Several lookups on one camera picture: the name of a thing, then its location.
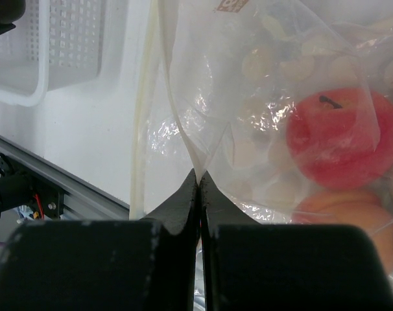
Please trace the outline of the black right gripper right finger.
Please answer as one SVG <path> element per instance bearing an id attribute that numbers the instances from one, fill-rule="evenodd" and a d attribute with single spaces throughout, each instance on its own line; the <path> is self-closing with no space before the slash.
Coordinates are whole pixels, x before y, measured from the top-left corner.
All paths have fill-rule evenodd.
<path id="1" fill-rule="evenodd" d="M 368 235 L 351 225 L 260 224 L 200 181 L 207 310 L 393 310 Z"/>

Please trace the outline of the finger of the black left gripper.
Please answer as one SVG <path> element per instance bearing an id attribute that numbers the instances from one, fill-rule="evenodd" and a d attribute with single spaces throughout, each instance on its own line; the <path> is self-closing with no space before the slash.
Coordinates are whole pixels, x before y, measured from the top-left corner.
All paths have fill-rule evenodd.
<path id="1" fill-rule="evenodd" d="M 13 30 L 25 13 L 26 0 L 0 0 L 0 36 Z"/>

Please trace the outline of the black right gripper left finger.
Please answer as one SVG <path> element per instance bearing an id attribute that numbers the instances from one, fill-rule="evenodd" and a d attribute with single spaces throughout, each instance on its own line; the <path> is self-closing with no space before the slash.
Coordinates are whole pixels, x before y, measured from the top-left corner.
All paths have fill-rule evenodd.
<path id="1" fill-rule="evenodd" d="M 0 254 L 0 310 L 192 310 L 197 181 L 140 220 L 28 222 Z"/>

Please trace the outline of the orange toy peach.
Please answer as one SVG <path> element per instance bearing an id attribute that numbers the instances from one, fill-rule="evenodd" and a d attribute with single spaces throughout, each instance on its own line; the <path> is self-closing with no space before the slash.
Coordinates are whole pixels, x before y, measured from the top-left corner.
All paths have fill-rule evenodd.
<path id="1" fill-rule="evenodd" d="M 292 213 L 296 224 L 354 225 L 372 239 L 386 274 L 393 272 L 393 215 L 369 190 L 325 190 L 304 199 Z"/>

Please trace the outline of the red toy apple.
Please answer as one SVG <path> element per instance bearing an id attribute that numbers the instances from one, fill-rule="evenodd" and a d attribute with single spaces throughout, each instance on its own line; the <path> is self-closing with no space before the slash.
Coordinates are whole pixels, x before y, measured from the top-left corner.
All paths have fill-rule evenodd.
<path id="1" fill-rule="evenodd" d="M 315 93 L 290 112 L 286 143 L 300 172 L 320 186 L 362 187 L 393 166 L 393 103 L 354 87 Z"/>

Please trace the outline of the clear zip top bag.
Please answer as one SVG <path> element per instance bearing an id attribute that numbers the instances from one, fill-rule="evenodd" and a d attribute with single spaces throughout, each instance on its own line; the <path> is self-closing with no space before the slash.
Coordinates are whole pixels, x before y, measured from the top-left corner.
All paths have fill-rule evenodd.
<path id="1" fill-rule="evenodd" d="M 288 116 L 315 93 L 353 87 L 393 103 L 393 1 L 153 1 L 130 218 L 151 213 L 194 171 L 256 222 L 295 224 L 300 202 L 340 190 L 300 172 Z M 355 189 L 393 215 L 392 173 Z"/>

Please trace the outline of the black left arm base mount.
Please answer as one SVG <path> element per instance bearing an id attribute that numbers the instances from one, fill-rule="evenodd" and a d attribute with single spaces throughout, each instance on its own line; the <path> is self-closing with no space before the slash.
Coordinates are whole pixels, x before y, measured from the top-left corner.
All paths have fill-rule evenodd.
<path id="1" fill-rule="evenodd" d="M 59 219 L 64 213 L 64 194 L 58 185 L 0 152 L 0 217 L 26 206 L 32 219 Z"/>

